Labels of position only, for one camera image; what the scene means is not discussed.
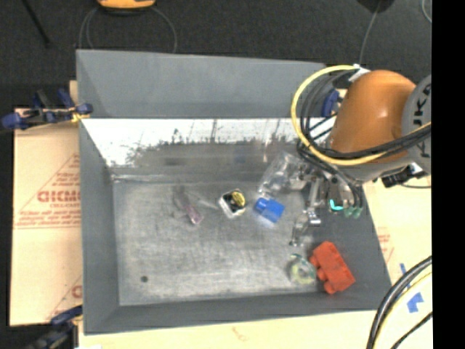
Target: small plastic object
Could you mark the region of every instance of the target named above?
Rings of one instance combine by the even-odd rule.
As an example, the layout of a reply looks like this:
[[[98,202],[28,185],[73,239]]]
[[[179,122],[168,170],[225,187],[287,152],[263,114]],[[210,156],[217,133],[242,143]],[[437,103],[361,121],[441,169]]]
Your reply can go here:
[[[243,214],[246,210],[246,197],[239,189],[222,194],[218,203],[230,219]]]
[[[284,205],[274,199],[259,198],[254,209],[271,222],[277,222],[284,212]]]
[[[190,203],[184,186],[177,186],[173,193],[174,203],[185,212],[192,224],[198,225],[203,220],[203,215]]]
[[[309,261],[317,268],[317,277],[324,282],[323,288],[329,294],[344,291],[355,283],[339,250],[330,241],[315,248]]]
[[[300,254],[294,253],[291,255],[291,260],[287,264],[286,272],[292,283],[302,286],[312,286],[316,284],[317,272],[315,266]]]
[[[274,196],[278,193],[302,190],[307,184],[302,178],[307,169],[307,162],[286,151],[281,151],[265,170],[258,192]]]

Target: gray bin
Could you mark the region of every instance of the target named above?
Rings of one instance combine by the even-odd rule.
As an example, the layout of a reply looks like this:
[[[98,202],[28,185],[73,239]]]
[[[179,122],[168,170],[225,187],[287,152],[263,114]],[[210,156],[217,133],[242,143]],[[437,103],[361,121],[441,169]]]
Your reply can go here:
[[[312,245],[332,241],[356,283],[326,294],[292,284],[286,263],[304,192],[277,197],[275,224],[254,210],[281,151],[295,153],[291,98],[324,66],[141,52],[77,51],[81,122],[84,329],[87,334],[376,309],[390,286],[368,209],[323,213]],[[189,222],[182,189],[201,213]],[[218,205],[240,188],[248,206]]]

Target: blue block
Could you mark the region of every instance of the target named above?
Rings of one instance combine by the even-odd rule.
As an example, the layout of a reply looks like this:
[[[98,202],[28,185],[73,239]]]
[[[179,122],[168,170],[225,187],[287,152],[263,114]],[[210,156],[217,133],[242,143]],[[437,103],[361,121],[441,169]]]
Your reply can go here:
[[[259,198],[254,208],[264,218],[271,222],[277,222],[283,214],[285,207],[273,199]]]

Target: black cable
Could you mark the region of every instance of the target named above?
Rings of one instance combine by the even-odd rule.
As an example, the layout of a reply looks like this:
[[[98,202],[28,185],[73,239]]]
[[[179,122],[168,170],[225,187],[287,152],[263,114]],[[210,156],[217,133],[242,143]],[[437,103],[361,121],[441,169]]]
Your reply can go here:
[[[407,337],[413,334],[417,329],[423,326],[432,317],[433,317],[433,312],[428,313],[421,321],[419,321],[415,326],[409,329],[408,332],[405,333],[398,341],[396,341],[395,344],[391,347],[391,349],[397,349]]]
[[[378,310],[376,311],[375,318],[373,320],[370,334],[368,337],[368,342],[366,349],[373,349],[378,337],[379,327],[383,324],[384,320],[387,317],[388,312],[392,308],[392,304],[397,300],[397,298],[402,294],[404,289],[420,274],[424,269],[432,264],[432,256],[427,257],[425,260],[419,262],[413,266],[409,271],[407,271],[386,293],[384,299],[382,300]]]
[[[45,47],[50,48],[51,45],[52,45],[52,42],[50,41],[49,37],[45,33],[45,30],[42,28],[42,24],[40,23],[39,19],[37,18],[36,13],[33,11],[32,7],[30,6],[29,1],[28,0],[21,0],[21,2],[23,3],[24,7],[28,11],[28,14],[31,17],[32,21],[36,25],[37,30],[41,34],[42,39],[44,40]]]

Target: yellow object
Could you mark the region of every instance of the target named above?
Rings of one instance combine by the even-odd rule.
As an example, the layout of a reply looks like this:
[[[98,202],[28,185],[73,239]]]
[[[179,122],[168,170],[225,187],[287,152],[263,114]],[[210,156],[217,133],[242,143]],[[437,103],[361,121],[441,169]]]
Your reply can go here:
[[[240,191],[233,191],[231,197],[238,206],[242,207],[246,205],[246,198]]]
[[[104,8],[108,9],[143,9],[154,5],[155,0],[97,0]]]

